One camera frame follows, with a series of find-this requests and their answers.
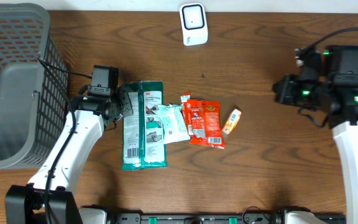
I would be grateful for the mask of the slim red stick packet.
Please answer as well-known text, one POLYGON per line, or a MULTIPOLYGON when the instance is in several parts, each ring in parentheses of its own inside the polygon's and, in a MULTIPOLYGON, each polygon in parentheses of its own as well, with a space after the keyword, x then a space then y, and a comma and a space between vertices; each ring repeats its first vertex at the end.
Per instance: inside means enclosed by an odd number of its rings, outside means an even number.
POLYGON ((192 127, 191 127, 191 119, 188 116, 188 112, 187 112, 187 105, 186 102, 191 98, 190 96, 190 92, 184 93, 180 98, 181 98, 181 103, 182 103, 182 115, 183 118, 185 120, 185 124, 186 124, 186 129, 188 131, 189 136, 193 136, 193 131, 192 131, 192 127))

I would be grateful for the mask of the large red snack bag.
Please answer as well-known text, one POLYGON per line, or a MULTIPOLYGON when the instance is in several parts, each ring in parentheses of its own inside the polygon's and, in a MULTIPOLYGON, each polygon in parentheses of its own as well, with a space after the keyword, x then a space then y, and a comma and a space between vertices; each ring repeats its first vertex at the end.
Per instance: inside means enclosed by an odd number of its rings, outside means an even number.
POLYGON ((188 100, 186 113, 193 133, 190 144, 225 148, 221 131, 220 103, 210 100, 188 100))

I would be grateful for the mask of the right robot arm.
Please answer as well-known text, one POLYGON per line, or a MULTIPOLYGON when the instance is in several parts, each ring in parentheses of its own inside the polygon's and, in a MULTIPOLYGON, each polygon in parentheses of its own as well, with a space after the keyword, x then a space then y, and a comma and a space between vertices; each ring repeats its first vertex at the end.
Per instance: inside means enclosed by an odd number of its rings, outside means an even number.
POLYGON ((316 127, 325 126, 341 160, 347 223, 358 223, 358 46, 296 50, 299 74, 287 74, 272 89, 275 102, 295 106, 316 127))

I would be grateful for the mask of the green white packet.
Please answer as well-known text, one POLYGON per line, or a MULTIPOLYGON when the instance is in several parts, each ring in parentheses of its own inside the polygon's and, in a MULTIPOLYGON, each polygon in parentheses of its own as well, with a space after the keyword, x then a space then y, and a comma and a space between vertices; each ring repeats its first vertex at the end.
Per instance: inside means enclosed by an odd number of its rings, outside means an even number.
POLYGON ((165 167, 163 124, 156 114, 163 105, 163 82, 132 82, 124 90, 133 114, 123 119, 122 170, 165 167))

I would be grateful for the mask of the teal wet wipes packet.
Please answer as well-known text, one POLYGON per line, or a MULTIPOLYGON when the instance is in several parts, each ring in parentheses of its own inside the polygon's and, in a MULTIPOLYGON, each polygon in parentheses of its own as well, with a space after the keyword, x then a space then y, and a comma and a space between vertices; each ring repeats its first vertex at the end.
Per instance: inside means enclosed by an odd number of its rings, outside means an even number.
POLYGON ((190 140, 190 135, 182 115, 182 105, 159 105, 157 115, 163 126, 163 143, 190 140))

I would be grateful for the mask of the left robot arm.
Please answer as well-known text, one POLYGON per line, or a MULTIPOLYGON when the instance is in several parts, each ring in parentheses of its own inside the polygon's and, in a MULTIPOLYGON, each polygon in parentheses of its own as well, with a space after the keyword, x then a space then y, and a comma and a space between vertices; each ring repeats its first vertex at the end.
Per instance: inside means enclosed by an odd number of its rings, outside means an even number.
POLYGON ((64 129, 46 161, 27 185, 12 185, 5 197, 7 223, 112 223, 97 205, 79 208, 74 194, 86 160, 109 123, 132 115, 126 91, 76 95, 64 129))

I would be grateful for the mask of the small orange snack packet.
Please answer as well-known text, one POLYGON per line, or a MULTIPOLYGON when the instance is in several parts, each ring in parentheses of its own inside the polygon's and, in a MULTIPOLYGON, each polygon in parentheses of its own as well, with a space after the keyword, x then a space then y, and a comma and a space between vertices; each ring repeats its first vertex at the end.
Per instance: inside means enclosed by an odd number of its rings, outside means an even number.
POLYGON ((241 118, 241 114, 242 112, 237 108, 231 112, 225 125, 222 128, 222 132, 224 134, 230 134, 235 129, 241 118))

